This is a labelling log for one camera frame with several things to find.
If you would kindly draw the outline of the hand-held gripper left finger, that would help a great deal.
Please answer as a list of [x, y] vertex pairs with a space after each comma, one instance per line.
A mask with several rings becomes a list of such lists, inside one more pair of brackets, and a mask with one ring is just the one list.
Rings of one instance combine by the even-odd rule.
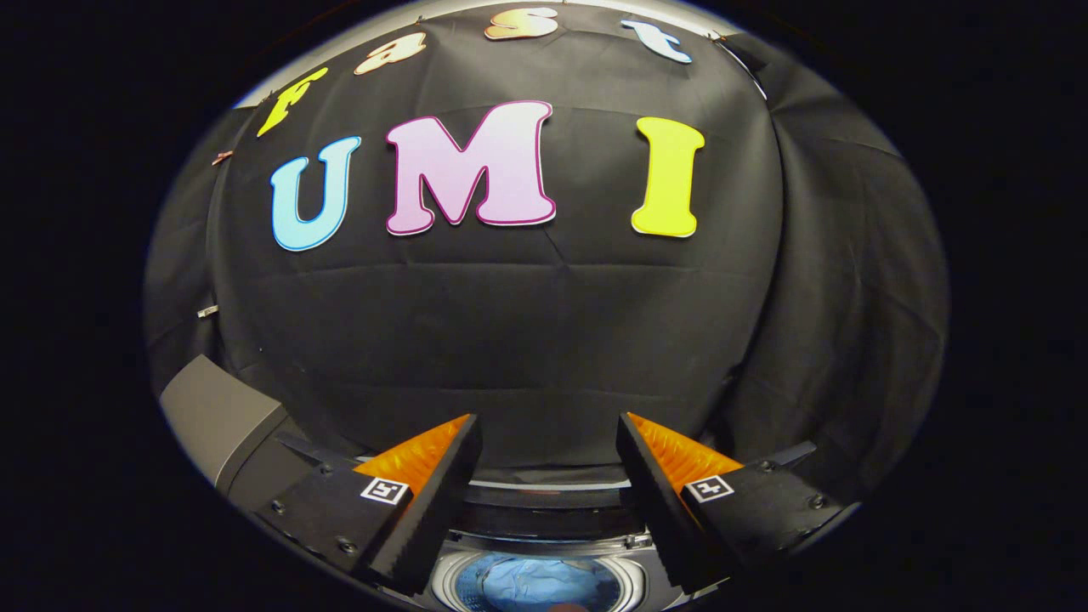
[[366, 462], [324, 457], [255, 514], [355, 582], [423, 592], [482, 448], [466, 414]]

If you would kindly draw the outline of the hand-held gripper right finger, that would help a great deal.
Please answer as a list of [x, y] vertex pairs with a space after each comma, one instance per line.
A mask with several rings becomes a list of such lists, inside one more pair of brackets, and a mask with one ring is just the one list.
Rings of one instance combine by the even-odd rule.
[[668, 580], [688, 595], [779, 565], [844, 518], [834, 497], [793, 470], [813, 453], [812, 443], [743, 464], [621, 413], [615, 449]]

